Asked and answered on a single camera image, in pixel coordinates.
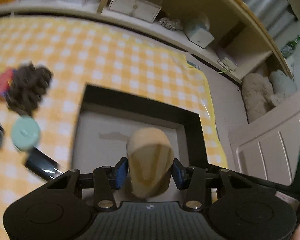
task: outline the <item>checkered tablecloth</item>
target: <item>checkered tablecloth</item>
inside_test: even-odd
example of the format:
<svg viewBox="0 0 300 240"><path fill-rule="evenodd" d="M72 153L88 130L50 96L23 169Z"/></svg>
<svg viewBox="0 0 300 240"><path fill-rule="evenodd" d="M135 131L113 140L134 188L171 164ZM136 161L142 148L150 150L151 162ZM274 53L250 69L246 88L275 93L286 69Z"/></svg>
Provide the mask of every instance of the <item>checkered tablecloth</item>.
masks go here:
<svg viewBox="0 0 300 240"><path fill-rule="evenodd" d="M41 127L39 149L70 168L73 134L86 83L122 90L200 115L210 163L227 167L215 128L204 74L182 53L100 23L61 17L0 18L0 64L43 64L54 77L34 118ZM18 118L0 102L5 129L0 149L0 240L8 239L2 215L9 204L44 182L23 165L10 138Z"/></svg>

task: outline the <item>drawer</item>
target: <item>drawer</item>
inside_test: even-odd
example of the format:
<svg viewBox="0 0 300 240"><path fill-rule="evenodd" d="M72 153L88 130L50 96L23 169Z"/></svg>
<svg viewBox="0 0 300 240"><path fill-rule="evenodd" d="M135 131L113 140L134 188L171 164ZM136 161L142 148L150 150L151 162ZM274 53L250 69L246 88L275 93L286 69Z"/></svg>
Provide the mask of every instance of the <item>drawer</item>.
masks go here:
<svg viewBox="0 0 300 240"><path fill-rule="evenodd" d="M152 23L161 6L145 0L112 0L109 9Z"/></svg>

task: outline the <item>mint green round lid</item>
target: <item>mint green round lid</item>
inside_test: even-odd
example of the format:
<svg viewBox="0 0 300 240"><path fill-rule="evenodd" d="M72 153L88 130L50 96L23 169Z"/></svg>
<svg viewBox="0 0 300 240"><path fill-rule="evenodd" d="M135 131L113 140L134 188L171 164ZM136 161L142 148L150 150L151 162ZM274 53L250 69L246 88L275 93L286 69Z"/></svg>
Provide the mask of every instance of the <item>mint green round lid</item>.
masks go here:
<svg viewBox="0 0 300 240"><path fill-rule="evenodd" d="M13 125L11 139L20 151L30 150L39 141L40 127L38 123L29 116L20 117Z"/></svg>

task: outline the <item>silver screw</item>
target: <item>silver screw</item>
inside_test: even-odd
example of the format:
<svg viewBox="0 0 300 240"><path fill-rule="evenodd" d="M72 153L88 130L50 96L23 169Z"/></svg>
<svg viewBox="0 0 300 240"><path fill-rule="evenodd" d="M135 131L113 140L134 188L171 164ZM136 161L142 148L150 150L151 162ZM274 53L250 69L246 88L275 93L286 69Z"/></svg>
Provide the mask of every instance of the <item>silver screw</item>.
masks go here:
<svg viewBox="0 0 300 240"><path fill-rule="evenodd" d="M111 200L101 200L98 202L98 206L101 208L111 208L113 206L113 202Z"/></svg>
<svg viewBox="0 0 300 240"><path fill-rule="evenodd" d="M202 204L199 201L190 200L186 203L186 206L191 209L198 209L202 206Z"/></svg>

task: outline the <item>curtain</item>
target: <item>curtain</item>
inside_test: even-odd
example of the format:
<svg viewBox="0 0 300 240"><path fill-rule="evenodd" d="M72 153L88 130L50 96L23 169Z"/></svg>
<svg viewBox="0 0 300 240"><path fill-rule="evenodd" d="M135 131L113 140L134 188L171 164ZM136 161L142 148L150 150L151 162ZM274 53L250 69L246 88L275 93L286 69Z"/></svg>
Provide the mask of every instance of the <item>curtain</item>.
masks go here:
<svg viewBox="0 0 300 240"><path fill-rule="evenodd" d="M269 34L275 38L287 28L295 16L289 12L287 0L243 0L260 19Z"/></svg>

